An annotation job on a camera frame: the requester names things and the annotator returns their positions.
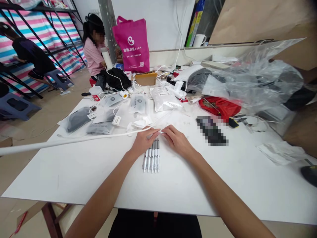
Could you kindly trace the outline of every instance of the blue plastic stool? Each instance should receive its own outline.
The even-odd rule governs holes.
[[[7,93],[0,98],[0,114],[3,115],[5,119],[20,118],[21,120],[27,121],[29,120],[27,115],[30,111],[41,109],[41,107],[12,93]]]
[[[63,81],[61,81],[61,77],[59,76],[59,74],[62,74],[64,76],[64,79]],[[54,69],[53,71],[50,71],[46,74],[44,74],[45,77],[47,78],[47,80],[52,84],[54,85],[55,87],[57,88],[62,88],[62,90],[66,91],[67,90],[67,86],[68,84],[72,84],[74,85],[74,83],[72,81],[69,80],[69,78],[66,77],[65,74],[63,74],[61,71],[59,71],[59,69]],[[53,83],[49,78],[48,76],[50,76],[54,81],[55,83]]]

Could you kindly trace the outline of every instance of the pink shirt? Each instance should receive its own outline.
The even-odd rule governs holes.
[[[100,74],[101,70],[105,69],[105,67],[101,64],[101,62],[104,61],[100,50],[102,47],[105,46],[99,45],[98,48],[96,48],[91,39],[86,39],[84,53],[87,59],[87,68],[91,76]]]

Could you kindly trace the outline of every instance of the logo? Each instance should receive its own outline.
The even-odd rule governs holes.
[[[134,45],[134,40],[132,39],[131,36],[128,37],[128,43],[129,45]]]

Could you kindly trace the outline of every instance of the floor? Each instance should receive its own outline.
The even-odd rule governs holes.
[[[81,93],[90,88],[89,73],[86,69],[76,72],[72,76],[75,86],[69,90],[70,94],[61,96],[59,91],[43,92],[43,99],[33,98],[31,101],[42,107],[42,110],[34,113],[30,120],[23,122],[15,120],[0,124],[0,135],[2,137],[13,137],[14,145],[44,142],[49,139],[58,128],[57,122],[67,116],[82,99]],[[37,151],[29,151],[23,154],[7,155],[0,158],[0,194],[12,183],[17,175],[23,170]],[[0,197],[0,237],[8,238],[17,227],[17,217],[27,211],[37,201],[10,199]],[[60,222],[62,233],[68,230],[73,220],[83,206],[74,205]],[[61,209],[54,207],[57,214]],[[105,224],[97,234],[97,238],[108,237],[112,222],[116,217],[117,209],[113,209]],[[202,236],[213,238],[233,237],[221,218],[198,217]],[[276,237],[316,237],[317,227],[301,224],[268,222],[265,225],[276,235]],[[44,217],[41,212],[24,224],[16,238],[41,237],[49,238]]]

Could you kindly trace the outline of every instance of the pink shopping bag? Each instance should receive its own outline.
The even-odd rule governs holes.
[[[117,26],[112,27],[112,30],[123,53],[124,70],[140,73],[150,71],[145,19],[132,21],[118,16]]]

